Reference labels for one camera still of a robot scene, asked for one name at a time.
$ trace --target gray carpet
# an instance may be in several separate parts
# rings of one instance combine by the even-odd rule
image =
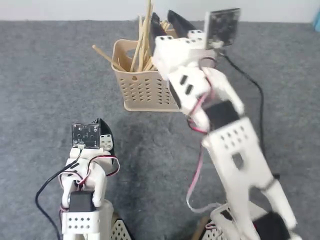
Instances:
[[[131,21],[0,22],[0,239],[54,240],[34,196],[66,162],[71,122],[101,117],[115,135],[121,163],[110,177],[112,201],[136,240],[187,240],[202,215],[185,195],[200,136],[181,113],[127,112],[110,65],[117,39],[136,39]],[[305,240],[320,239],[320,34],[309,24],[241,23],[230,57],[265,91],[266,155]],[[258,129],[259,94],[224,60]],[[195,207],[223,202],[208,155],[192,197]],[[58,223],[62,190],[54,181],[40,202]],[[256,203],[265,204],[253,193]]]

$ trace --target beige basket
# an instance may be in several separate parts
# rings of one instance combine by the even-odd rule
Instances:
[[[113,46],[112,59],[125,70],[131,67],[132,59],[127,52],[135,50],[138,41],[120,39]],[[166,82],[157,71],[124,72],[114,70],[123,99],[128,111],[177,112],[179,111],[171,96]]]

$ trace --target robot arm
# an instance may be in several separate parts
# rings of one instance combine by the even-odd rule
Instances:
[[[221,22],[217,18],[222,16],[231,20],[227,21],[227,30],[220,32],[221,27],[215,28]],[[296,226],[295,216],[279,181],[274,179],[266,163],[242,101],[226,76],[212,66],[216,62],[216,48],[233,42],[236,17],[239,17],[237,9],[208,14],[206,32],[202,32],[169,11],[168,20],[178,36],[173,39],[163,31],[159,17],[153,13],[149,39],[152,62],[168,82],[180,111],[196,124],[199,132],[205,133],[202,145],[207,148],[221,179],[230,215],[227,219],[216,209],[211,219],[229,233],[228,240],[300,239],[291,232]],[[205,60],[211,60],[211,65],[204,66]],[[209,104],[202,105],[208,99]],[[243,160],[242,167],[234,162],[237,155]],[[260,189],[272,207],[272,212],[262,211],[256,221],[253,218],[256,209],[249,201],[252,187]],[[272,231],[264,231],[264,226],[268,225],[281,229],[270,235]]]
[[[108,173],[112,172],[114,145],[108,125],[73,123],[73,148],[66,165],[74,162],[59,176],[63,188],[61,200],[64,240],[109,240],[112,229],[113,205],[105,199]]]

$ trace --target white wall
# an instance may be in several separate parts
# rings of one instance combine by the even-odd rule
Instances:
[[[241,21],[310,23],[320,0],[152,0],[165,18],[172,9],[188,20],[205,11],[241,8]],[[147,0],[0,0],[0,20],[132,20]]]

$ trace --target circuit board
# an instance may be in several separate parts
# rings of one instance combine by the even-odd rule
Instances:
[[[98,123],[72,123],[72,147],[100,148],[100,125]]]
[[[212,49],[213,43],[222,41],[224,46],[233,44],[238,28],[240,8],[212,11],[206,15],[206,49]]]

